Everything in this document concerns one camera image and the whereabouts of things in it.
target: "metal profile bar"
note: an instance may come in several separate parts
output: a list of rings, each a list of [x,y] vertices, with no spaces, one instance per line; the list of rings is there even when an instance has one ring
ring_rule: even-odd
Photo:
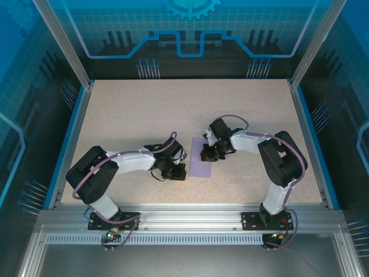
[[[342,211],[328,210],[316,205],[290,205],[299,217],[300,233],[335,233],[345,224]],[[122,211],[141,213],[140,226],[135,233],[232,233],[266,234],[273,231],[243,231],[241,211],[257,212],[259,204],[250,205],[125,205]],[[35,232],[46,233],[104,233],[88,231],[84,205],[66,209],[42,210],[37,218]]]
[[[90,89],[84,89],[79,93],[76,105],[69,122],[67,133],[62,145],[61,153],[55,167],[54,174],[50,182],[50,188],[47,192],[44,202],[44,209],[51,209],[54,207],[55,200],[59,189],[65,184],[65,175],[71,164],[74,155],[74,150],[77,145],[78,136],[82,128],[83,119],[87,111],[88,101],[91,95],[92,86]]]
[[[359,261],[350,233],[341,231],[334,234],[337,249],[341,257],[342,266],[347,277],[367,276]]]
[[[50,32],[52,33],[54,39],[57,41],[57,44],[64,53],[74,73],[77,75],[77,78],[83,87],[89,88],[91,81],[87,75],[87,72],[85,71],[80,59],[71,45],[71,42],[61,26],[57,15],[54,13],[54,10],[47,0],[33,0],[33,2],[48,26]]]
[[[306,113],[304,112],[304,106],[306,106],[306,104],[304,102],[304,99],[302,99],[302,96],[300,95],[298,89],[299,87],[294,88],[291,86],[291,95],[292,100],[295,104],[296,112],[301,125],[301,130],[305,138],[306,147],[310,155],[312,169],[314,170],[315,176],[317,178],[319,188],[322,189],[324,192],[327,206],[330,209],[339,209],[340,206],[338,204],[337,197],[332,190],[333,185],[329,177],[325,162],[324,160],[319,159],[318,151],[321,150],[319,146],[316,147],[314,144],[313,134],[311,133],[314,132],[314,128],[309,128],[308,118],[306,116]]]
[[[317,32],[312,38],[304,56],[302,57],[299,65],[296,68],[295,73],[292,76],[291,81],[294,88],[296,88],[300,84],[307,69],[311,65],[321,45],[323,44],[325,37],[328,35],[333,24],[336,22],[337,17],[340,15],[346,1],[347,0],[333,0],[332,4],[329,6],[322,22],[317,29]]]
[[[45,248],[46,237],[47,234],[42,232],[32,234],[18,273],[18,277],[37,275]]]

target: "gear graphic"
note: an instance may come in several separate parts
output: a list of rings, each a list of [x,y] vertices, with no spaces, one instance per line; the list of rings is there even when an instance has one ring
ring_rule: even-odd
[[[162,0],[162,4],[173,16],[192,20],[194,17],[200,19],[201,16],[208,16],[208,11],[214,11],[220,0]]]
[[[25,28],[33,19],[33,4],[31,0],[2,0],[2,5],[12,15],[13,20]]]

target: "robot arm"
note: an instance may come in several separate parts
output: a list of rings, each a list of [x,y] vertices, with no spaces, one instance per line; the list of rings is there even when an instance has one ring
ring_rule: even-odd
[[[301,154],[297,145],[286,131],[274,135],[288,143],[303,159],[305,169],[306,159]],[[222,119],[215,120],[204,134],[208,144],[204,144],[201,152],[201,160],[215,162],[225,159],[228,154],[236,151],[248,151],[260,154],[266,173],[271,180],[266,199],[260,206],[260,217],[265,225],[272,217],[283,212],[283,204],[290,185],[302,174],[299,159],[285,145],[277,140],[264,136],[256,136],[243,129],[231,130]]]
[[[117,221],[121,211],[106,190],[112,179],[119,174],[136,170],[159,169],[163,179],[184,180],[185,164],[180,163],[187,156],[186,151],[174,138],[164,144],[145,145],[137,153],[121,154],[101,166],[78,190],[81,200],[91,206],[104,218]],[[100,146],[92,147],[67,173],[66,179],[75,189],[81,180],[102,160],[117,155],[116,152],[104,151]]]

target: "purple block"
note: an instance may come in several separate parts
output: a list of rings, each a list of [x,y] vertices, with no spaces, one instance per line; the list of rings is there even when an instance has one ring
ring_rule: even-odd
[[[192,138],[192,148],[191,148],[191,159],[190,159],[190,177],[200,177],[200,178],[211,178],[212,177],[212,163],[202,162],[200,159],[200,153],[203,148],[203,144],[208,141],[202,137]]]

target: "speckled table surface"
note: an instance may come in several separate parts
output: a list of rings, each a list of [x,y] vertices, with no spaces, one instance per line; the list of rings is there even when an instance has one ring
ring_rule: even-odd
[[[286,80],[95,81],[72,164],[94,145],[133,150],[163,143],[174,130],[190,156],[192,138],[201,137],[223,114],[244,117],[251,132],[289,132],[309,163],[289,202],[321,202]],[[237,119],[225,121],[231,128],[243,127]],[[116,176],[107,192],[119,203],[260,203],[269,184],[261,157],[237,152],[213,163],[210,179],[159,182],[148,171],[135,171]],[[72,191],[66,184],[62,203],[80,203]]]

